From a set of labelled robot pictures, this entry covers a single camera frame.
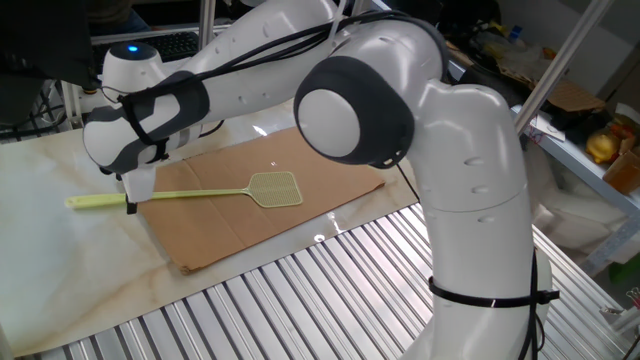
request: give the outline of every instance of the robotic arm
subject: robotic arm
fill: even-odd
[[[196,140],[203,124],[295,95],[298,128],[321,155],[378,168],[407,156],[416,173],[436,296],[403,359],[535,359],[536,318],[541,325],[557,294],[546,291],[548,259],[532,256],[525,170],[504,99],[441,82],[446,49],[430,25],[365,14],[327,41],[334,12],[330,0],[269,1],[172,74],[144,44],[112,48],[105,96],[133,94],[91,114],[89,155],[122,176],[130,202],[145,201],[155,162]]]

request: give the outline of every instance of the fly swatter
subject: fly swatter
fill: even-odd
[[[177,199],[241,194],[251,196],[256,204],[263,208],[302,204],[302,195],[298,189],[296,178],[288,171],[254,174],[249,181],[249,186],[244,189],[157,192],[153,193],[151,199]],[[72,196],[65,201],[65,205],[71,209],[86,209],[124,203],[126,203],[125,194]]]

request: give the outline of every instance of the cardboard box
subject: cardboard box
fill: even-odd
[[[140,211],[183,274],[201,269],[384,185],[366,166],[317,154],[298,129],[160,167],[155,191],[241,189],[261,172],[291,171],[304,202],[264,209],[244,195],[149,201]]]

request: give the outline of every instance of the marble table surface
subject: marble table surface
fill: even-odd
[[[229,119],[169,162],[289,128],[292,114],[289,101]],[[379,171],[382,189],[185,276],[141,215],[65,208],[69,196],[121,191],[81,135],[0,145],[0,324],[15,356],[103,331],[415,202],[397,169]]]

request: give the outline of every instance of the metal grating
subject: metal grating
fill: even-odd
[[[617,359],[617,304],[540,232],[561,291],[541,359]],[[120,326],[22,359],[397,359],[432,314],[416,204]]]

